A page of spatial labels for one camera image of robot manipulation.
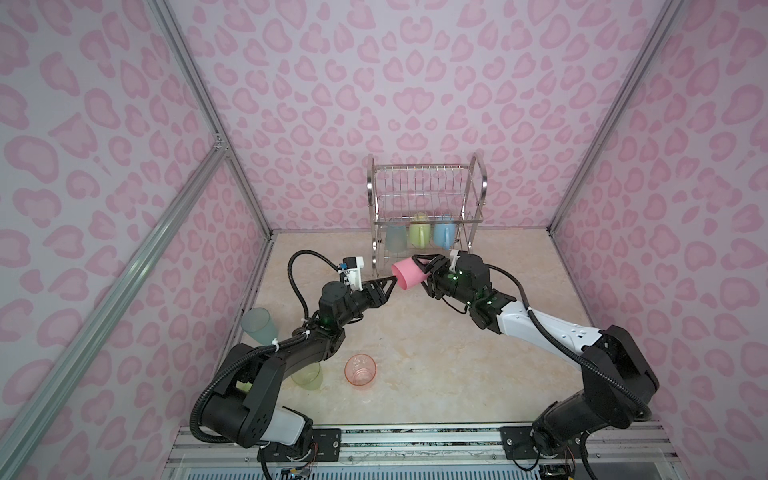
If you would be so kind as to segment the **opaque pink plastic cup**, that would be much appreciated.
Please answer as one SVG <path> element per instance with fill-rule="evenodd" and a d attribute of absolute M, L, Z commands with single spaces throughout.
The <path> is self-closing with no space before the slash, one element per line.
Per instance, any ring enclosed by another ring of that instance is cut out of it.
<path fill-rule="evenodd" d="M 402 290 L 411 289 L 428 278 L 428 274 L 422 270 L 423 264 L 412 258 L 406 258 L 391 266 L 392 275 L 396 278 L 397 285 Z"/>

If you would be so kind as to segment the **light blue ceramic mug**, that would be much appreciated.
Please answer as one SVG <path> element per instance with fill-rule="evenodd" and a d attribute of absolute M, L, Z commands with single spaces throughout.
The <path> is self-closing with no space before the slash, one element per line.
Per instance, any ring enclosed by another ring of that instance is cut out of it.
<path fill-rule="evenodd" d="M 433 227 L 433 243 L 444 250 L 454 248 L 457 226 L 450 216 L 441 216 Z"/>

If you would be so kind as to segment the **light green ceramic mug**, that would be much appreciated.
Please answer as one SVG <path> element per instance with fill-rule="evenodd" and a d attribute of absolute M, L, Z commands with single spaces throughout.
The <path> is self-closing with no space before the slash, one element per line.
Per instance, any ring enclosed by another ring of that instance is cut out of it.
<path fill-rule="evenodd" d="M 426 249 L 430 244 L 431 225 L 428 223 L 429 217 L 426 213 L 420 212 L 412 217 L 409 226 L 409 241 L 414 248 Z"/>

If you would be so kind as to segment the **translucent teal plastic cup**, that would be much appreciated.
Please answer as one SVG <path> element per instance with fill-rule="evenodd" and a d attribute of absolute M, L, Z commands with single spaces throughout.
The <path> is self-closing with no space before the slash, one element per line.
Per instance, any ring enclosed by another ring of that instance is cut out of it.
<path fill-rule="evenodd" d="M 408 228 L 405 224 L 386 227 L 385 248 L 390 254 L 401 254 L 408 248 Z"/>

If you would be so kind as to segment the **translucent pink plastic cup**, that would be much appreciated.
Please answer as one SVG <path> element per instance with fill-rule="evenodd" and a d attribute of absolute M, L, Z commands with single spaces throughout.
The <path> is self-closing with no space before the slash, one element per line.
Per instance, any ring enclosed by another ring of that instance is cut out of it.
<path fill-rule="evenodd" d="M 364 387 L 376 377 L 377 364 L 367 354 L 356 354 L 348 359 L 344 367 L 344 375 L 348 383 L 354 387 Z"/>

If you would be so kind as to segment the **translucent green plastic cup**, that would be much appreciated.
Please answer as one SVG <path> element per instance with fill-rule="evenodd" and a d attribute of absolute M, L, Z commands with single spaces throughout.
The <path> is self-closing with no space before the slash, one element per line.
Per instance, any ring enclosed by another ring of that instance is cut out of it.
<path fill-rule="evenodd" d="M 323 383 L 323 371 L 320 363 L 312 363 L 291 376 L 292 381 L 308 391 L 318 390 Z"/>

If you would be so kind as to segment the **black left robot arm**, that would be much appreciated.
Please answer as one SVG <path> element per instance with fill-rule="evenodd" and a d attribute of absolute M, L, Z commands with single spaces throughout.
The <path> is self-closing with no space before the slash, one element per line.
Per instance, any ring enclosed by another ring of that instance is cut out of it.
<path fill-rule="evenodd" d="M 250 448 L 273 443 L 308 450 L 312 420 L 277 406 L 283 381 L 335 355 L 345 340 L 345 326 L 386 304 L 395 286 L 393 276 L 364 281 L 359 290 L 329 282 L 318 309 L 292 337 L 275 345 L 233 347 L 192 407 L 192 435 L 210 444 Z"/>

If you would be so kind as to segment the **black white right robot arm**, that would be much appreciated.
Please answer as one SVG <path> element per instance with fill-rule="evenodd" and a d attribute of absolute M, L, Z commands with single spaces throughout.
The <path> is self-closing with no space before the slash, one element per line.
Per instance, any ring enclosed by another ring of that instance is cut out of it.
<path fill-rule="evenodd" d="M 531 305 L 511 273 L 464 251 L 414 255 L 392 272 L 402 289 L 421 286 L 432 299 L 453 299 L 479 329 L 536 346 L 580 373 L 580 389 L 533 421 L 529 444 L 539 455 L 553 457 L 608 427 L 627 429 L 651 420 L 650 401 L 659 381 L 627 330 L 582 326 L 545 314 Z"/>

